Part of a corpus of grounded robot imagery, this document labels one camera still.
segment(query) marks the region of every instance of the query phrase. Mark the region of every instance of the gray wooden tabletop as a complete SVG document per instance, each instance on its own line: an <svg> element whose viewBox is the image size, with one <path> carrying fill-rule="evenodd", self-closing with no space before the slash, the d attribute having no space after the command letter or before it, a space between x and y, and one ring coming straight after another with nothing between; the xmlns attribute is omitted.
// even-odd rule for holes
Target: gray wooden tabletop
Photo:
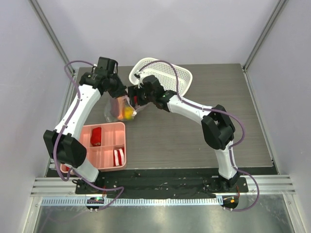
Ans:
<svg viewBox="0 0 311 233"><path fill-rule="evenodd" d="M182 65L192 75L185 97L200 104L220 104L235 114L246 127L246 138L234 148L240 167L272 166L259 121L240 64ZM119 67L125 85L132 67ZM78 79L89 71L80 68ZM105 123L104 107L108 94L95 104L88 124ZM237 122L235 141L241 137ZM133 121L125 122L127 168L218 167L215 153L204 141L201 125L183 116L148 105Z"/></svg>

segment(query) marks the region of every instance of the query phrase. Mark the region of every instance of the pink plastic tray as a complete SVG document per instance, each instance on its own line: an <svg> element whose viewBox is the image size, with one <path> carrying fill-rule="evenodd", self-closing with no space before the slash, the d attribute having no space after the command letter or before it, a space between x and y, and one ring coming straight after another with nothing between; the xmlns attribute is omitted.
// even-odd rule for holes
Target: pink plastic tray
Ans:
<svg viewBox="0 0 311 233"><path fill-rule="evenodd" d="M92 130L102 128L102 142L100 147L92 146L90 139ZM86 148L87 159L100 171L116 171L126 168L125 125L122 122L85 125L82 128L80 143ZM114 150L124 148L125 162L121 166L113 166ZM66 166L61 165L61 171L67 173Z"/></svg>

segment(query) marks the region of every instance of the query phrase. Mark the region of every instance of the plastic bag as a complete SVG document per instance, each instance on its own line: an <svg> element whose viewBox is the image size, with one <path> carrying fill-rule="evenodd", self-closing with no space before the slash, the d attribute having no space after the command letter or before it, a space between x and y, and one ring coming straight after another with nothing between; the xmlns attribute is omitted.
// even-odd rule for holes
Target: plastic bag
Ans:
<svg viewBox="0 0 311 233"><path fill-rule="evenodd" d="M133 120L136 114L147 106L136 105L132 107L128 96L119 98L109 97L108 103L104 109L106 122L129 121Z"/></svg>

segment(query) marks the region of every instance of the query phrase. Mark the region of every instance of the yellow object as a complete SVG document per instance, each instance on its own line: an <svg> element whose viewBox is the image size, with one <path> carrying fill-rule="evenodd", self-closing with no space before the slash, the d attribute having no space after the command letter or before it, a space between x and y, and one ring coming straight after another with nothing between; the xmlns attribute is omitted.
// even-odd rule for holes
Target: yellow object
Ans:
<svg viewBox="0 0 311 233"><path fill-rule="evenodd" d="M134 110L131 107L126 106L124 108L124 114L123 114L124 118L126 120L132 120L133 119L133 112L134 112Z"/></svg>

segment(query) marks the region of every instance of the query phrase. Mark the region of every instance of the gray concrete floor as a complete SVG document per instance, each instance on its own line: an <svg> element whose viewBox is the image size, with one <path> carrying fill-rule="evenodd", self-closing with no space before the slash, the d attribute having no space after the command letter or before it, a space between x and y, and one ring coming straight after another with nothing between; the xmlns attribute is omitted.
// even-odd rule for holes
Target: gray concrete floor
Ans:
<svg viewBox="0 0 311 233"><path fill-rule="evenodd" d="M200 104L220 104L235 114L246 127L245 140L234 148L239 167L272 166L271 158L259 125L240 64L183 65L192 75L192 84L185 97ZM119 67L125 85L132 67ZM89 71L81 68L78 78ZM104 107L108 94L95 104L88 124L105 123ZM235 141L241 137L236 126ZM215 153L203 138L202 127L177 114L147 106L133 121L125 122L127 168L218 167Z"/></svg>

